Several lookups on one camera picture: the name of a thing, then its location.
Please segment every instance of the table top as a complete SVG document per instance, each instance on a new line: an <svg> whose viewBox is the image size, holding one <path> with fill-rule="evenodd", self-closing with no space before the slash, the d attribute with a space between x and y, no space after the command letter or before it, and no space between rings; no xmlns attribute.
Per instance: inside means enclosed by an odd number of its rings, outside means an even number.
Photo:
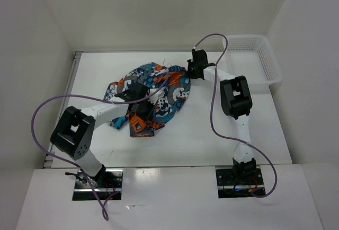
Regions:
<svg viewBox="0 0 339 230"><path fill-rule="evenodd" d="M106 222L97 201L72 201L75 169L35 170L16 230L252 229L321 230L300 165L276 165L278 186L267 198L218 199L215 168L124 170L121 200L109 201ZM270 166L261 166L266 190Z"/></svg>
<svg viewBox="0 0 339 230"><path fill-rule="evenodd" d="M216 62L220 52L208 52L209 62ZM132 69L149 62L187 67L190 52L107 52L82 54L72 94L103 98L109 83L118 81ZM220 63L227 71L227 66ZM93 134L91 151L107 167L161 167L232 165L236 143L217 137L211 130L209 111L212 84L202 79L192 80L191 93L182 110L156 131L154 137L131 138L128 124L116 130L108 125L97 128ZM252 92L249 130L252 144L261 149L274 164L291 164L291 157L281 129L269 88ZM68 105L77 108L97 104L90 100L70 98ZM214 122L224 135L237 136L230 120L224 115L217 93ZM57 155L67 157L56 149ZM254 152L257 164L267 161ZM52 168L69 167L60 160L53 160Z"/></svg>

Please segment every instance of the beige wall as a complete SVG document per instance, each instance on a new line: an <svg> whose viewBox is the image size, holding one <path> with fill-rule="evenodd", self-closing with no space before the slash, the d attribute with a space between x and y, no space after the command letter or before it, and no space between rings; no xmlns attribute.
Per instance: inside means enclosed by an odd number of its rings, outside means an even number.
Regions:
<svg viewBox="0 0 339 230"><path fill-rule="evenodd" d="M0 0L0 228L15 229L43 154L30 134L37 105L63 93L73 54L43 0ZM60 102L37 119L45 146Z"/></svg>
<svg viewBox="0 0 339 230"><path fill-rule="evenodd" d="M264 34L283 0L45 0L75 50L190 49L212 32ZM220 39L209 47L221 47Z"/></svg>
<svg viewBox="0 0 339 230"><path fill-rule="evenodd" d="M339 1L286 0L268 37L284 79L271 88L294 163L325 230L338 229Z"/></svg>

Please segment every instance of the cable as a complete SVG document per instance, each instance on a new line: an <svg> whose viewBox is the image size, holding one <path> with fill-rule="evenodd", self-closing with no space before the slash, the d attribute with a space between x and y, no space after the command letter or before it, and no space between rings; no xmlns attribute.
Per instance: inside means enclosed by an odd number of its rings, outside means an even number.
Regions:
<svg viewBox="0 0 339 230"><path fill-rule="evenodd" d="M166 75L166 79L163 81L163 83L161 84L161 86L160 86L155 92L149 94L148 96L144 97L143 99L134 100L134 101L128 101L128 102L115 102L115 101L106 101L106 100L102 100L102 99L93 98L93 97L91 97L91 96L83 96L83 95L72 95L72 94L57 95L57 96L53 96L53 97L51 97L51 98L49 98L49 99L43 101L43 102L36 108L36 110L35 110L34 113L33 113L33 116L32 116L32 119L31 119L31 134L32 134L33 140L34 140L34 142L36 143L36 145L38 146L38 148L41 149L41 150L42 150L44 153L46 153L47 155L52 156L52 157L55 157L55 158L57 158L57 159L59 159L59 160L65 161L65 162L67 162L67 163L69 163L69 164L72 164L72 165L74 165L75 167L77 167L77 168L79 168L79 169L81 170L81 172L83 173L83 176L84 176L84 178L86 179L88 185L89 185L89 186L91 187L91 189L92 189L92 192L93 192L93 195L94 195L95 199L98 201L99 205L100 205L101 208L102 208L102 216L104 217L104 219L105 219L106 221L109 220L109 217L108 217L108 213L107 213L107 211L106 211L106 209L105 209L105 205L106 205L106 203L107 203L107 202L108 202L108 201L109 201L109 200L110 200L117 192L119 192L119 191L113 192L112 194L110 194L110 195L107 197L107 199L105 200L104 204L102 204L102 202L101 202L99 196L97 195L97 193L96 193L95 190L94 190L94 187L93 187L92 183L90 182L90 176L89 176L87 173L85 173L85 171L84 171L83 169L81 169L81 167L80 167L77 163L72 162L72 161L70 161L70 160L67 160L67 159L65 159L65 158L63 158L63 157L57 156L57 155L55 155L55 154L52 153L52 152L49 152L48 150L46 150L46 149L39 143L39 141L38 141L38 139L37 139L37 136L35 135L35 131L34 131L34 121L35 121L35 118L36 118L37 113L39 112L39 110L40 110L45 104L47 104L48 102L50 102L50 101L52 101L52 100L60 99L60 98L70 98L70 97L74 97L74 98L90 99L90 100L99 101L99 102L107 103L107 104L135 104L135 103L139 103L139 102L141 102L141 101L143 101L143 100L149 99L151 96L155 95L158 91L160 91L160 90L162 89L162 87L165 86L165 84L166 84L166 82L167 82L167 80L168 80L168 78L169 78L169 76L170 76L170 72L167 71L164 75Z"/></svg>
<svg viewBox="0 0 339 230"><path fill-rule="evenodd" d="M243 143L243 144L246 144L247 146L249 146L250 148L256 150L257 152L259 152L261 155L264 156L264 158L268 161L268 163L270 164L270 166L272 167L272 170L274 172L274 185L273 185L273 188L270 190L270 192L268 192L267 194L263 195L263 196L257 196L255 195L253 192L251 193L253 197L257 197L257 198L264 198L264 197L268 197L276 188L276 184L278 182L278 175L276 173L276 170L275 170L275 167L274 165L272 164L272 162L270 161L270 159L260 150L258 149L257 147L251 145L250 143L244 141L244 140L241 140L239 138L236 138L236 137L229 137L229 136L223 136L221 134L219 134L216 129L214 128L214 124L213 124L213 107L214 107L214 101L215 101L215 98L216 98L216 92L217 92L217 78L218 78L218 75L217 75L217 66L221 60L221 58L223 57L223 55L225 54L226 50L227 50L227 47L228 47L228 39L225 35L223 34L220 34L220 33L212 33L212 34L209 34L205 37L203 37L195 46L194 48L196 48L202 41L204 41L206 38L209 38L211 36L221 36L223 37L225 40L226 40L226 46L224 48L224 51L222 52L222 54L220 55L220 57L218 58L217 62L216 62L216 68L215 68L215 78L214 78L214 86L213 86L213 96L212 96L212 101L211 101L211 110L210 110L210 124L211 124L211 128L213 130L213 132L221 137L221 138L224 138L224 139L228 139L228 140L234 140L234 141L239 141L240 143Z"/></svg>

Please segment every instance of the white laundry basket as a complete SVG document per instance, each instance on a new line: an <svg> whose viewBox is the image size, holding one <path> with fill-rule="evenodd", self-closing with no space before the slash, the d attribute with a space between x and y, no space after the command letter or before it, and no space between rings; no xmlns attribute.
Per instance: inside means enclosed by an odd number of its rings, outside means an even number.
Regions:
<svg viewBox="0 0 339 230"><path fill-rule="evenodd" d="M282 81L282 74L268 39L261 35L227 36L228 48L219 63L221 69L244 75L250 87Z"/></svg>

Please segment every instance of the patterned cloth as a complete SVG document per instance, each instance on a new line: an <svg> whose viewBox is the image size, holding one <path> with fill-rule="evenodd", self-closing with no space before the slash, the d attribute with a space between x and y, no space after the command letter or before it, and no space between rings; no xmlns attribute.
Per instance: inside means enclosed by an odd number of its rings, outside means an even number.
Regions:
<svg viewBox="0 0 339 230"><path fill-rule="evenodd" d="M163 128L179 112L190 94L191 81L184 67L165 67L153 62L144 64L129 72L120 81L110 83L104 97L105 100L111 100L115 94L131 88L135 82L143 83L150 89L157 89L166 79L167 71L169 78L165 86L161 88L152 120L144 121L135 113L131 113L111 120L109 125L120 129L129 120L131 137L154 136L155 130Z"/></svg>

